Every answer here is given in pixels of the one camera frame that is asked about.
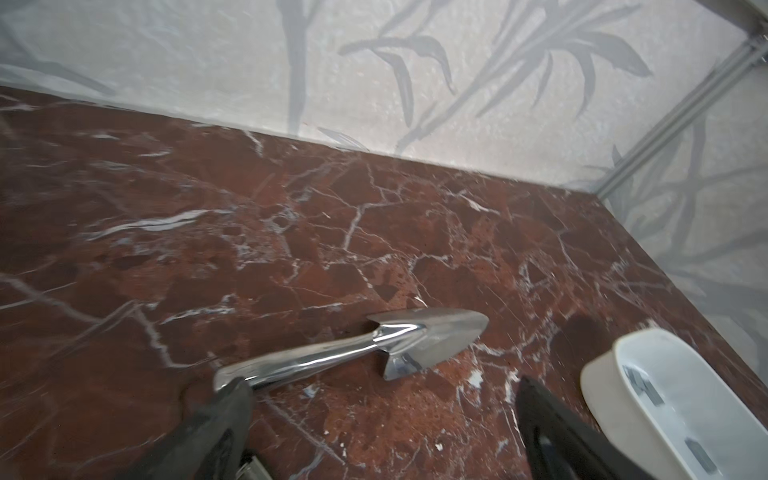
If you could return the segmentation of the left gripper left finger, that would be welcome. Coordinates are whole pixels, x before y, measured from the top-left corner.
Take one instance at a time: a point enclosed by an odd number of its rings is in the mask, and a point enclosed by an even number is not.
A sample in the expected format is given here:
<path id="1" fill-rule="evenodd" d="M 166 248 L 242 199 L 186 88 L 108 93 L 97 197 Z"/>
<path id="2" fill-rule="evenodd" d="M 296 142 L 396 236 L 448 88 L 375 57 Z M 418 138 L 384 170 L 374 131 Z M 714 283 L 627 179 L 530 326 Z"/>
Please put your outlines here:
<path id="1" fill-rule="evenodd" d="M 251 416 L 252 389 L 237 378 L 115 477 L 234 479 Z"/>

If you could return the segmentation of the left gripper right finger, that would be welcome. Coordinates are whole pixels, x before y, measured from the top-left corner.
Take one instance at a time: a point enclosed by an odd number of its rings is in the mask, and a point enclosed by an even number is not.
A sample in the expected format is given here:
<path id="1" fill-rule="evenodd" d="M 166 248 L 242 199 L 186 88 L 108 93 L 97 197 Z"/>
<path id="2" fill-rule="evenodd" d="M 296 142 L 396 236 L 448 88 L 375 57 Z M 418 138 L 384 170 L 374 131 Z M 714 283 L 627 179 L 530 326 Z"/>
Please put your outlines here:
<path id="1" fill-rule="evenodd" d="M 651 477 L 534 378 L 521 378 L 515 412 L 535 479 Z"/>

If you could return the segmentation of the black white stapler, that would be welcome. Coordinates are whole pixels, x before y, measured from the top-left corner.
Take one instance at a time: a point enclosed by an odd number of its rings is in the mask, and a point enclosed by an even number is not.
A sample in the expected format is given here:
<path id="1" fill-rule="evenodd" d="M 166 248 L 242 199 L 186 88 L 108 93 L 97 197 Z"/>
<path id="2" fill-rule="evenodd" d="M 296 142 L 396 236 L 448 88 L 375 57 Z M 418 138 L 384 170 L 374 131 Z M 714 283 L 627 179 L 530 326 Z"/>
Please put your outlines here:
<path id="1" fill-rule="evenodd" d="M 241 457 L 236 480 L 272 480 L 271 475 L 258 458 L 245 452 Z"/>

